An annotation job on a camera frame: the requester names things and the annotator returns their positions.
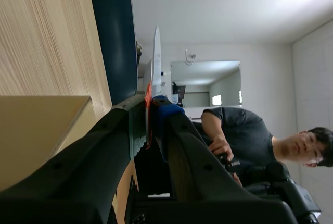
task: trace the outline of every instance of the man's hand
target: man's hand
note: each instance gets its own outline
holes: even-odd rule
[[[239,177],[238,177],[238,175],[236,173],[233,174],[233,178],[238,183],[238,185],[240,185],[241,187],[243,187],[243,185],[241,184],[240,179],[239,179]]]
[[[213,139],[213,143],[209,145],[209,150],[213,152],[214,155],[221,155],[226,153],[228,155],[227,160],[231,161],[234,158],[234,154],[230,148],[229,143],[225,139],[224,135],[217,135]]]

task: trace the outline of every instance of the red object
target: red object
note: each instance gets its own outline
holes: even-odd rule
[[[146,130],[148,133],[148,140],[147,140],[147,148],[148,149],[151,145],[151,137],[152,132],[150,130],[150,103],[151,103],[151,82],[147,86],[147,91],[145,95],[145,105],[146,105],[146,114],[148,114],[148,129]]]

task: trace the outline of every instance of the beige panel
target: beige panel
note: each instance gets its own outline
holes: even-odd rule
[[[96,124],[94,109],[91,99],[84,105],[81,112],[77,114],[77,119],[73,119],[72,126],[64,137],[57,153],[68,147],[78,139],[84,137],[88,131]]]
[[[78,118],[88,96],[0,97],[0,190],[45,163]]]
[[[111,108],[91,0],[0,0],[0,95],[90,95]]]

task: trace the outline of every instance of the mirror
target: mirror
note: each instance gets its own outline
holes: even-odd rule
[[[172,101],[184,108],[240,106],[239,61],[171,62]]]

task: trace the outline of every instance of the man's hair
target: man's hair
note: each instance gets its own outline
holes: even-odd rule
[[[317,140],[323,143],[326,147],[323,151],[323,160],[318,163],[318,166],[333,166],[333,132],[329,129],[317,127],[309,130],[317,137]]]

